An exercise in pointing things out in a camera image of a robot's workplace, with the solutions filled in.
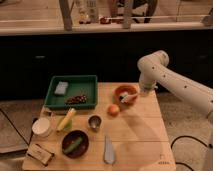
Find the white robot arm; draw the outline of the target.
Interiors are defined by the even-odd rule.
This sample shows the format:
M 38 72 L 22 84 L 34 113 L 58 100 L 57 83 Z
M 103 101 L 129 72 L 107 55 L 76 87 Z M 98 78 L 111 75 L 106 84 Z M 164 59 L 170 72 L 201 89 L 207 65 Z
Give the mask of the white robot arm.
M 141 92 L 150 92 L 159 83 L 180 100 L 194 107 L 213 125 L 213 88 L 184 77 L 168 69 L 169 56 L 159 50 L 137 62 L 141 72 L 139 87 Z

